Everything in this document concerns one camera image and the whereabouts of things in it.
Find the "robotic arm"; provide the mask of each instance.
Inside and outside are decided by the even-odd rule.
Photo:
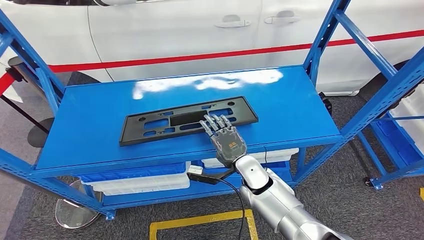
[[[285,240],[352,240],[310,215],[290,186],[247,155],[246,143],[224,115],[204,117],[206,121],[200,124],[216,147],[217,159],[240,173],[243,200],[250,203],[275,233],[281,233]]]

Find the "blue shelf surface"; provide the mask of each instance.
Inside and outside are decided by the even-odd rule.
[[[244,96],[259,122],[238,126],[250,153],[342,139],[302,66],[69,86],[34,175],[86,174],[214,158],[205,133],[119,146],[127,115]]]
[[[294,182],[290,174],[290,167],[286,164],[285,167],[270,168],[283,179],[289,186],[293,187]],[[240,176],[231,175],[225,180],[233,184],[237,189],[242,184]],[[212,197],[216,195],[231,194],[234,190],[228,185],[220,182],[216,185],[207,183],[190,181],[190,187],[176,190],[142,192],[123,195],[103,196],[103,206],[106,209],[121,209],[136,206],[160,204],[174,201],[183,201],[196,198]]]
[[[392,116],[387,113],[384,117],[391,118]],[[376,121],[372,122],[370,127],[398,169],[424,159],[424,155],[415,146],[412,138],[396,121]],[[424,173],[424,168],[414,171],[414,174],[409,173],[408,176],[417,176],[422,173]]]

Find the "round glass stanchion base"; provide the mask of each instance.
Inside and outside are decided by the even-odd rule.
[[[81,180],[73,182],[71,187],[78,189],[81,193],[86,193]],[[95,197],[100,202],[103,194],[95,191]],[[55,217],[59,225],[66,229],[80,229],[92,224],[100,213],[84,206],[78,206],[66,199],[59,199],[56,203]]]

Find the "blue metal shelf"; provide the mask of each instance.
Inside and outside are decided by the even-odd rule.
[[[364,140],[361,130],[424,77],[424,48],[397,71],[345,15],[349,2],[333,1],[302,65],[88,84],[66,89],[0,10],[0,53],[10,46],[23,59],[29,70],[37,75],[37,82],[55,115],[37,165],[30,165],[0,149],[0,171],[43,188],[58,198],[102,213],[108,220],[114,218],[119,208],[231,193],[222,183],[209,186],[192,182],[187,189],[106,196],[99,202],[56,177],[213,158],[215,151],[205,134],[120,147],[124,118],[129,114],[244,96],[259,117],[257,123],[237,127],[249,152],[299,148],[295,176],[286,175],[289,171],[280,174],[295,187],[354,136]],[[388,79],[340,131],[315,90],[320,57],[339,23]],[[304,164],[306,147],[316,145],[325,146]],[[376,159],[373,152],[370,156]],[[395,164],[401,167],[402,163],[393,156]],[[406,164],[395,173],[373,179],[374,187],[378,189],[381,183],[399,176],[419,174],[423,166],[424,159]],[[377,167],[383,172],[381,164]],[[240,186],[238,177],[228,179]]]
[[[124,118],[236,96],[244,96],[259,117],[237,127],[251,153],[343,138],[302,66],[78,85],[66,88],[33,174],[80,175],[214,158],[204,133],[119,146]]]

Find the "car door handle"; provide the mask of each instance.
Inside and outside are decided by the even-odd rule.
[[[247,27],[250,24],[252,24],[252,21],[242,20],[240,16],[231,14],[231,15],[225,15],[222,18],[222,21],[215,23],[214,26],[217,28],[242,28],[242,27]]]
[[[276,16],[266,17],[263,21],[266,24],[289,24],[294,23],[302,18],[291,10],[279,11]]]

